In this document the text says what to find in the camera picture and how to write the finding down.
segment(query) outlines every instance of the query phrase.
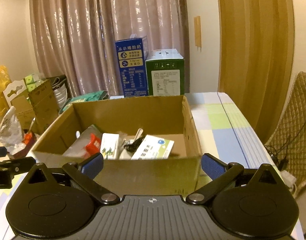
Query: pink curtain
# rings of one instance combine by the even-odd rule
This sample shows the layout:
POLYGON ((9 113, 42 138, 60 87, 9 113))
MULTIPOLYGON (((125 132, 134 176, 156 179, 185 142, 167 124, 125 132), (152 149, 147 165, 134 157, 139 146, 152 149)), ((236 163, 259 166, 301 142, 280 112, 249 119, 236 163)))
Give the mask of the pink curtain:
POLYGON ((136 33, 148 35, 150 49, 178 49, 185 57, 189 75, 185 3, 30 0, 38 68, 48 77, 65 74, 73 96, 98 90, 122 94, 114 41, 136 33))
POLYGON ((149 50, 177 49, 185 59, 185 92, 189 92, 189 35, 186 0, 111 0, 114 35, 148 36, 149 50))

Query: yellow plastic bag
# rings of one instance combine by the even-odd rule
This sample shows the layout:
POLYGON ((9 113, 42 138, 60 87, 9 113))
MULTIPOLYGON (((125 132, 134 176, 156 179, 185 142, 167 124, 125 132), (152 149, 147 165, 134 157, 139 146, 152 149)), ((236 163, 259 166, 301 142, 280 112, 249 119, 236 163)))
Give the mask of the yellow plastic bag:
POLYGON ((0 66, 0 115, 4 115, 7 110, 7 104, 3 97, 3 91, 8 84, 11 83, 11 79, 7 68, 5 66, 0 66))

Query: white label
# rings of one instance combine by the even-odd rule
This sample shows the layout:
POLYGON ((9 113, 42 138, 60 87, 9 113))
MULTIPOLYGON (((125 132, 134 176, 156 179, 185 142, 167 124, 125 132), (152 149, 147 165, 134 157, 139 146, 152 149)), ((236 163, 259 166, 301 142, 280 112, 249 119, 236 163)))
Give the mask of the white label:
POLYGON ((179 69, 153 70, 152 84, 154 96, 179 96, 179 69))
POLYGON ((131 160, 141 159, 167 159, 174 141, 146 135, 131 160))
POLYGON ((104 159, 116 159, 119 135, 113 133, 103 133, 100 152, 104 159))

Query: red package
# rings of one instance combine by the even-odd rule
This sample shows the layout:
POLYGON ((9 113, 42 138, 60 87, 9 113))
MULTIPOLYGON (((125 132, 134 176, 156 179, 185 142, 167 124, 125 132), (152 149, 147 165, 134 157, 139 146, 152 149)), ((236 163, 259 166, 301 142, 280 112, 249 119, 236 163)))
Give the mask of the red package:
POLYGON ((95 134, 91 133, 91 141, 88 145, 85 146, 85 150, 88 154, 85 156, 92 156, 98 152, 100 152, 101 139, 96 137, 95 134))

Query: blue gripper pad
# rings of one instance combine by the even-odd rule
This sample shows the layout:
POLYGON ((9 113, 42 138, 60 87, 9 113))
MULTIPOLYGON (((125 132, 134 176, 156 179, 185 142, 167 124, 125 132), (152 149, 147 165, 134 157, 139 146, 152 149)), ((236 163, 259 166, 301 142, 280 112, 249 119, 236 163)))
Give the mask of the blue gripper pad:
POLYGON ((216 161, 215 157, 210 157, 206 154, 202 156, 201 160, 202 170, 212 179, 216 179, 226 171, 226 164, 216 161))
POLYGON ((94 179, 103 169, 103 163, 103 155, 101 153, 96 153, 80 163, 79 170, 90 179, 94 179))

